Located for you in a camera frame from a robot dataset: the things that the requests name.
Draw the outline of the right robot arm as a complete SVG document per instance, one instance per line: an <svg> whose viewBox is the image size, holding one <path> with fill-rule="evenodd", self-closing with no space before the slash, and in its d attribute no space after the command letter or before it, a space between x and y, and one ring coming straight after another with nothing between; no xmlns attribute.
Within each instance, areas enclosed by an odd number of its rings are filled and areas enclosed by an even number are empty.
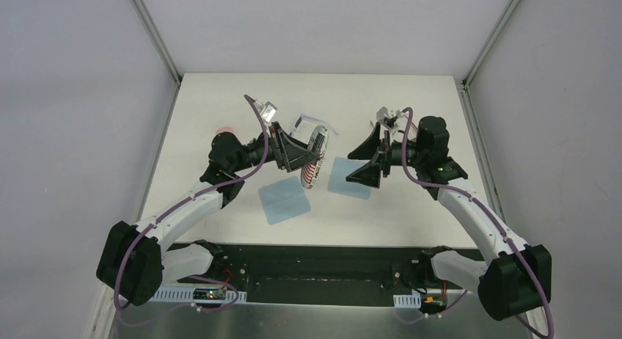
<svg viewBox="0 0 622 339"><path fill-rule="evenodd" d="M531 246L481 202L466 172L449 156L449 132L440 117L427 116L415 139L392 140L396 119L379 120L370 136L348 154L364 166L348 182L378 188L392 167L414 168L412 180L446 208L475 242L482 261L466 258L449 247L424 251L417 280L432 288L448 280L476 294L495 320L518 316L538 307L552 320L552 257L542 245Z"/></svg>

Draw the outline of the white frame sunglasses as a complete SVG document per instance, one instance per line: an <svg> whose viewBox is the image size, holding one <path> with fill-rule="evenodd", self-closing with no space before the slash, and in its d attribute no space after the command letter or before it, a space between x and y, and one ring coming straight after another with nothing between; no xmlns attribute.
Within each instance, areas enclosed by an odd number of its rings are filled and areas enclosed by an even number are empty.
<svg viewBox="0 0 622 339"><path fill-rule="evenodd" d="M289 130L289 135L292 136L294 135L296 132L299 131L299 128L301 127L301 125L303 123L309 123L309 124L313 124L313 125L320 125L323 126L325 129L330 130L333 134L335 135L339 135L339 133L337 132L337 130L330 125L328 122L318 119L316 117L312 117L309 115L306 115L304 113L301 113L297 119L294 120L294 123L291 127L291 129Z"/></svg>

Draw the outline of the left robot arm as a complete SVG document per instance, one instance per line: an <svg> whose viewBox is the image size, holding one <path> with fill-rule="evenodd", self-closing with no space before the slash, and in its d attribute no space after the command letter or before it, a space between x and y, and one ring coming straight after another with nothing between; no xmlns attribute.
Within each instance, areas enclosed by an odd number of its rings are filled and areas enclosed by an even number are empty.
<svg viewBox="0 0 622 339"><path fill-rule="evenodd" d="M170 207L133 225L120 221L106 239L96 277L112 288L117 297L140 306L161 285L197 275L205 283L218 282L224 264L205 241L182 249L170 247L189 229L222 210L239 194L245 177L241 170L256 173L275 162L286 172L300 171L301 184L311 188L323 162L329 132L317 125L309 141L299 141L273 122L259 137L242 144L232 132L217 134L208 154L208 167L186 195Z"/></svg>

